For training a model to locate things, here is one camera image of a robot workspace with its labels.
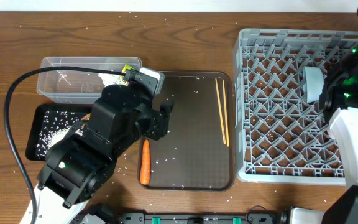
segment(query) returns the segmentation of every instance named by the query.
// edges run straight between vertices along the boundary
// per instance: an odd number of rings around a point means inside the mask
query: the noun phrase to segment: wooden chopstick
[[[224,80],[222,79],[222,86],[223,86],[223,106],[224,106],[224,122],[226,124],[226,142],[227,146],[230,146],[229,141],[229,123],[227,122],[227,104],[226,104],[226,90],[224,88]]]
[[[215,84],[216,84],[216,96],[218,97],[219,117],[221,118],[223,144],[226,145],[226,137],[224,134],[224,125],[223,125],[223,117],[222,117],[221,97],[219,95],[218,80],[216,78],[215,78]]]

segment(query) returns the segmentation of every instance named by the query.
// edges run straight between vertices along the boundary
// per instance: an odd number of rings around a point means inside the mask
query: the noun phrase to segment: plastic container
[[[358,32],[242,29],[233,51],[236,169],[243,182],[344,185],[336,141],[318,102],[306,103],[304,66],[327,69]]]
[[[142,66],[136,57],[46,57],[41,68],[75,66],[121,72],[125,64],[137,70]],[[55,103],[92,104],[101,96],[104,86],[97,73],[51,71],[39,74],[37,93]]]

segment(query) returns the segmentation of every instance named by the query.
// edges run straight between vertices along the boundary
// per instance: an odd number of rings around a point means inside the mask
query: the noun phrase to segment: wood grain
[[[133,56],[156,70],[216,70],[232,78],[233,46],[246,27],[358,30],[358,18],[296,13],[0,12],[0,223],[17,223],[29,204],[2,121],[6,91],[19,75],[39,68],[48,56]],[[37,94],[36,83],[36,76],[21,83],[11,103],[14,139],[33,184],[43,163],[28,161],[24,151],[34,111],[48,102]],[[238,180],[225,192],[147,190],[137,180],[138,153],[137,142],[119,158],[121,172],[90,203],[108,203],[120,212],[149,213],[245,213],[253,205],[269,210],[290,205],[326,210],[344,193],[344,187]]]

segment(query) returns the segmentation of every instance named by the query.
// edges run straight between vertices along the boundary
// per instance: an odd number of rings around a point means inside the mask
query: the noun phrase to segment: chopsticks
[[[223,105],[224,105],[224,117],[225,117],[225,123],[226,123],[226,133],[225,133],[225,127],[224,127],[224,123],[223,123],[221,96],[219,94],[218,79],[215,78],[216,96],[218,98],[219,118],[221,120],[223,144],[226,145],[226,142],[227,142],[227,146],[229,147],[230,146],[230,142],[229,142],[229,125],[227,123],[227,103],[226,103],[226,91],[225,91],[225,88],[224,88],[224,80],[222,80],[222,84],[223,84]]]

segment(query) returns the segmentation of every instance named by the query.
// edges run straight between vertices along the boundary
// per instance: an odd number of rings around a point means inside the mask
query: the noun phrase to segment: dish rack
[[[243,182],[344,185],[336,141],[318,102],[306,103],[302,69],[327,70],[358,32],[242,29],[234,46],[236,167]]]

